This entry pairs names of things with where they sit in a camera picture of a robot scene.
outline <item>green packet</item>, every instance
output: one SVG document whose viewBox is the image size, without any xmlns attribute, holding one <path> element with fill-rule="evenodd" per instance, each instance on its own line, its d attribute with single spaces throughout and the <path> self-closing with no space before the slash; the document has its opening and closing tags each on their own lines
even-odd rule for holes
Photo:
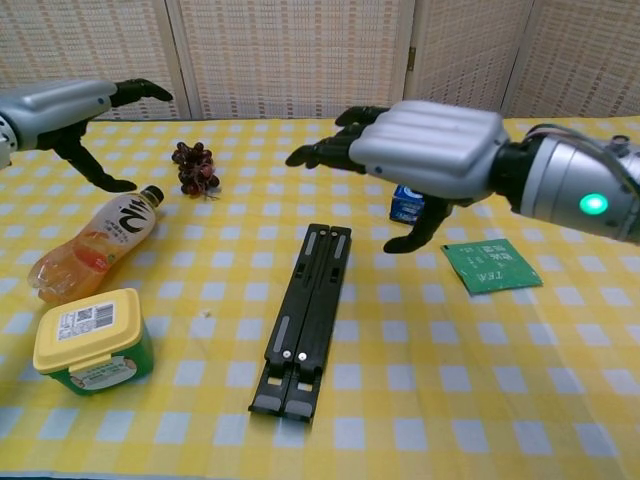
<svg viewBox="0 0 640 480">
<path fill-rule="evenodd" d="M 444 245 L 442 251 L 472 295 L 542 285 L 536 271 L 504 238 Z"/>
</svg>

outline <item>silver robotic hand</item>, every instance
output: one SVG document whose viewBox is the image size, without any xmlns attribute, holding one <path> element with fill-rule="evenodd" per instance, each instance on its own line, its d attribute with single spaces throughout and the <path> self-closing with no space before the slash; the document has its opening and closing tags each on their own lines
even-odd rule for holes
<svg viewBox="0 0 640 480">
<path fill-rule="evenodd" d="M 621 241 L 640 242 L 640 148 L 616 135 L 596 142 L 552 124 L 512 142 L 497 113 L 423 101 L 353 107 L 335 136 L 304 145 L 287 165 L 369 174 L 424 196 L 412 231 L 387 253 L 425 245 L 454 206 L 492 193 L 515 213 Z"/>
<path fill-rule="evenodd" d="M 91 119 L 142 97 L 164 102 L 173 99 L 169 92 L 142 78 L 119 83 L 63 80 L 0 93 L 0 169 L 11 164 L 13 152 L 53 150 L 107 192 L 135 190 L 135 183 L 107 174 L 80 138 Z"/>
</svg>

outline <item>barcode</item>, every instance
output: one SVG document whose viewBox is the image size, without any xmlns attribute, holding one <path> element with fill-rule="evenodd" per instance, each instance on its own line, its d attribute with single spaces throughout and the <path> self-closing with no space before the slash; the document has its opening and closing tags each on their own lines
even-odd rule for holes
<svg viewBox="0 0 640 480">
<path fill-rule="evenodd" d="M 85 310 L 79 310 L 76 316 L 77 320 L 81 322 L 82 320 L 89 320 L 93 318 L 93 308 L 87 308 Z"/>
<path fill-rule="evenodd" d="M 96 327 L 101 328 L 113 323 L 113 304 L 96 308 Z"/>
</svg>

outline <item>bottle label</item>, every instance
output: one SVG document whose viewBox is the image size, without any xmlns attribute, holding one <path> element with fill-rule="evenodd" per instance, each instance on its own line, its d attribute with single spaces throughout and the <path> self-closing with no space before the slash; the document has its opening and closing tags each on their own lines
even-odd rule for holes
<svg viewBox="0 0 640 480">
<path fill-rule="evenodd" d="M 76 256 L 89 268 L 106 272 L 122 254 L 145 238 L 155 224 L 155 212 L 140 195 L 111 200 L 74 242 Z"/>
</svg>

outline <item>foldable stand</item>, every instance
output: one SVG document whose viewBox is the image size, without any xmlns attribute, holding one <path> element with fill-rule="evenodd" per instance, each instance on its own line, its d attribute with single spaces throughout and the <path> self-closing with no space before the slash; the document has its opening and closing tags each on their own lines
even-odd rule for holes
<svg viewBox="0 0 640 480">
<path fill-rule="evenodd" d="M 250 411 L 311 422 L 350 246 L 351 229 L 309 225 Z"/>
</svg>

